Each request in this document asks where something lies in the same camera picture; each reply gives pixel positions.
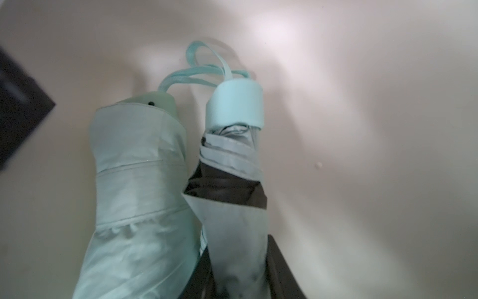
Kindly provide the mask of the mint green umbrella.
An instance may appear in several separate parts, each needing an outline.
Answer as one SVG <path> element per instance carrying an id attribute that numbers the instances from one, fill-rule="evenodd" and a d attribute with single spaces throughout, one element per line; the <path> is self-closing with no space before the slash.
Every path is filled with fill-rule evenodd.
<path id="1" fill-rule="evenodd" d="M 209 255 L 217 299 L 268 299 L 267 198 L 258 157 L 264 127 L 261 85 L 225 61 L 201 66 L 193 42 L 186 57 L 200 73 L 220 74 L 205 111 L 199 164 L 183 195 L 202 224 L 201 249 Z"/>
<path id="2" fill-rule="evenodd" d="M 149 92 L 99 108 L 95 232 L 76 299 L 176 299 L 199 260 L 199 229 L 182 196 L 186 130 L 173 96 Z"/>

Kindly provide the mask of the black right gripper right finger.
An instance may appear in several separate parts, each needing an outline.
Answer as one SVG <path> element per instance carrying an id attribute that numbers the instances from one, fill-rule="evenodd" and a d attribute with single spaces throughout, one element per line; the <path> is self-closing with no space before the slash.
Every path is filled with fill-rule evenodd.
<path id="1" fill-rule="evenodd" d="M 266 272 L 273 299 L 306 299 L 272 235 L 268 235 Z"/>

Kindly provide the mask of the cream plastic storage box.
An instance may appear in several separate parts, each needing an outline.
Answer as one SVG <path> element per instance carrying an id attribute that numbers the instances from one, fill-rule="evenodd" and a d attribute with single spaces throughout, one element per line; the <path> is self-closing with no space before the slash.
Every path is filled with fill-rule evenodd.
<path id="1" fill-rule="evenodd" d="M 270 230 L 308 298 L 478 296 L 476 1 L 3 1 L 56 107 L 1 172 L 2 298 L 72 297 L 93 114 L 196 40 L 264 88 Z"/>

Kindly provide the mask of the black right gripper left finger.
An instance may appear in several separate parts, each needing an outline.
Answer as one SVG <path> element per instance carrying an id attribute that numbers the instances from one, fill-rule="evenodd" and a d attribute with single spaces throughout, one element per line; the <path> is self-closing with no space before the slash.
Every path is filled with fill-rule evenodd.
<path id="1" fill-rule="evenodd" d="M 209 248 L 206 247 L 178 299 L 213 299 L 214 296 L 214 274 Z"/>

